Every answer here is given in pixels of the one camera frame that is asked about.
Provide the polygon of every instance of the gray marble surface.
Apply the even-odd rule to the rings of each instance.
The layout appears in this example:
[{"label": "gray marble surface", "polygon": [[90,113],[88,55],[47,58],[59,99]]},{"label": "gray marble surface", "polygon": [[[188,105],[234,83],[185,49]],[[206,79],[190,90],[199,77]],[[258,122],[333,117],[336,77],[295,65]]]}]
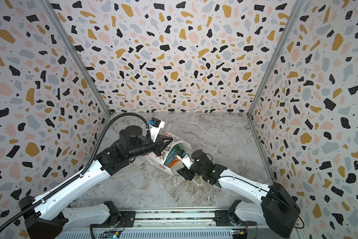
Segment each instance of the gray marble surface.
[{"label": "gray marble surface", "polygon": [[[213,163],[226,166],[248,179],[269,183],[268,174],[248,125],[246,114],[218,113],[140,113],[149,120],[156,117],[166,122],[161,134],[170,132],[213,156]],[[137,117],[117,120],[106,133],[99,152],[119,138],[119,131],[129,125],[146,130]],[[200,178],[194,180],[200,184]],[[111,200],[119,208],[137,207],[229,207],[234,200],[249,202],[228,189],[203,182],[201,186],[172,176],[151,165],[146,156],[123,168],[112,177],[82,194],[71,207],[88,207]]]}]

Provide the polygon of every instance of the terrazzo pattern wallpaper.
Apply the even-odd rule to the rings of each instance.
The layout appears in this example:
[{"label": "terrazzo pattern wallpaper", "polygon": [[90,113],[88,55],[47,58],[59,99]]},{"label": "terrazzo pattern wallpaper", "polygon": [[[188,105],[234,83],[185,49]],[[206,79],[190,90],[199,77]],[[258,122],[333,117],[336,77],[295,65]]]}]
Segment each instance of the terrazzo pattern wallpaper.
[{"label": "terrazzo pattern wallpaper", "polygon": [[[105,123],[37,1],[0,1],[0,225],[90,155]],[[1,238],[28,238],[23,217]]]},{"label": "terrazzo pattern wallpaper", "polygon": [[307,238],[358,239],[358,1],[305,1],[252,119]]},{"label": "terrazzo pattern wallpaper", "polygon": [[244,112],[291,0],[52,0],[110,111]]}]

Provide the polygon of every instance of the vented metal panel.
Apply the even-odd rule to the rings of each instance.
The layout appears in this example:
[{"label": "vented metal panel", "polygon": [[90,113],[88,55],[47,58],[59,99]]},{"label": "vented metal panel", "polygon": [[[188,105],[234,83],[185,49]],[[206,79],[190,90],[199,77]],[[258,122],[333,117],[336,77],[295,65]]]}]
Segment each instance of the vented metal panel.
[{"label": "vented metal panel", "polygon": [[[111,238],[105,230],[93,230],[95,238]],[[61,233],[57,238],[90,238],[89,230],[71,230]],[[170,238],[170,239],[230,239],[231,229],[160,229],[160,230],[125,230],[120,238]]]}]

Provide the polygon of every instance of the side wall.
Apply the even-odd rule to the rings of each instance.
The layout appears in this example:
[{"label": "side wall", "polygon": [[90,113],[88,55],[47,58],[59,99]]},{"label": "side wall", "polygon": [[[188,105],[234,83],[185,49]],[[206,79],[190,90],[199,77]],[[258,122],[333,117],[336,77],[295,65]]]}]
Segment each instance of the side wall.
[{"label": "side wall", "polygon": [[0,225],[86,163],[102,111],[38,2],[0,1]]},{"label": "side wall", "polygon": [[358,238],[358,1],[305,1],[252,119],[307,238]]},{"label": "side wall", "polygon": [[244,112],[293,1],[52,0],[110,111]]}]

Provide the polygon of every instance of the white cable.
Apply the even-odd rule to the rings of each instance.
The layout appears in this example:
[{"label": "white cable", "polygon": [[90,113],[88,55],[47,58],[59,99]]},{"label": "white cable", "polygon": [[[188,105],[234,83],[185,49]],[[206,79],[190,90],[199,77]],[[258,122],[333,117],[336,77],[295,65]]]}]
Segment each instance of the white cable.
[{"label": "white cable", "polygon": [[192,179],[192,181],[193,181],[196,185],[201,186],[201,185],[203,184],[203,179],[202,179],[202,177],[201,177],[200,175],[198,175],[198,176],[201,178],[201,184],[200,184],[200,185],[197,184],[194,179]]}]

